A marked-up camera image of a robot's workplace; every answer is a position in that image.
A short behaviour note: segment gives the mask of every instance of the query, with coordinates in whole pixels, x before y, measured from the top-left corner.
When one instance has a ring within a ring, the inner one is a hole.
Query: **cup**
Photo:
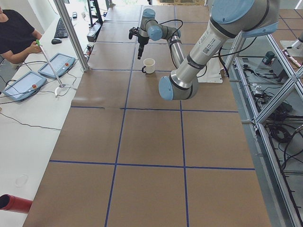
[[[155,71],[155,64],[156,61],[152,58],[144,59],[143,61],[144,66],[142,67],[142,72],[147,74],[153,73]]]
[[[0,197],[0,210],[27,214],[32,203],[31,200],[5,194]]]

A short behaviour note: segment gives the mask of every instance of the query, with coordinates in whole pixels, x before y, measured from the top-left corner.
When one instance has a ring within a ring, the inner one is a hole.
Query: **person's hand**
[[[40,53],[41,52],[40,46],[38,46],[36,44],[37,44],[37,42],[33,41],[32,44],[28,47],[29,53]]]

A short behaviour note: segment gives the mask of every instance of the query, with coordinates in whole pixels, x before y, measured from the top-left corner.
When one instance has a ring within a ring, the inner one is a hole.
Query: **red cylinder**
[[[31,200],[5,194],[0,197],[0,210],[27,214],[32,203]]]

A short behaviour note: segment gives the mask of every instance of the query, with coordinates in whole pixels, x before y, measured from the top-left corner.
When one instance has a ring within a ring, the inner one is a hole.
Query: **black shirt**
[[[9,50],[19,53],[36,40],[31,35],[35,29],[18,12],[4,9],[3,13],[9,20],[0,22],[0,54]]]

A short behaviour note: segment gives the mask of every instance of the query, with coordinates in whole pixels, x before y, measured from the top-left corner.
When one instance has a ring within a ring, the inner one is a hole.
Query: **white desk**
[[[41,45],[50,58],[61,52],[77,59],[69,38],[62,39],[61,44],[51,44],[57,22],[58,18],[47,29],[40,40]],[[86,34],[89,32],[88,22],[78,17],[77,20],[73,20],[73,24],[81,47],[85,50],[89,44],[86,38]],[[26,62],[31,61],[46,60],[40,53],[29,55]],[[28,65],[37,72],[43,63]],[[28,71],[27,66],[20,67],[13,79],[22,77]],[[80,63],[77,62],[69,73],[76,77],[74,85],[78,87],[83,74]],[[71,84],[75,78],[65,74],[61,80],[63,83]],[[54,92],[56,87],[58,87],[58,82],[55,80],[42,87],[41,91]],[[60,89],[59,94],[63,95],[66,90]],[[75,90],[70,89],[65,96],[55,98],[53,93],[38,92],[21,103],[0,104],[1,113],[22,123],[61,129],[75,93]],[[0,103],[11,101],[3,94],[0,97]],[[32,200],[60,131],[24,126],[3,115],[0,115],[0,125],[0,195],[11,194]],[[0,210],[0,227],[20,227],[25,218],[26,214]]]

